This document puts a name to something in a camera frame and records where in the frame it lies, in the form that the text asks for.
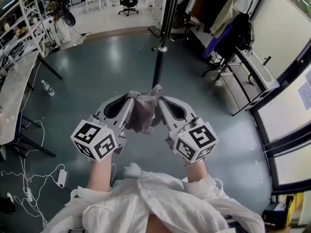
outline white shirt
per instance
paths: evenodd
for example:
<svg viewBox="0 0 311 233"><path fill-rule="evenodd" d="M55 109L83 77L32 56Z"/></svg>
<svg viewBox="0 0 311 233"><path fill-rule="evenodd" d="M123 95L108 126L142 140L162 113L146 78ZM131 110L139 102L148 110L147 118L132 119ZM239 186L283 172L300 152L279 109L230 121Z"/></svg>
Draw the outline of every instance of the white shirt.
<svg viewBox="0 0 311 233"><path fill-rule="evenodd" d="M156 215L172 233L235 232L224 219L227 215L249 233L265 232L260 216L230 199L210 176L187 183L144 172L110 192L78 187L76 193L79 198L72 198L43 233L77 228L88 233L145 233L149 214Z"/></svg>

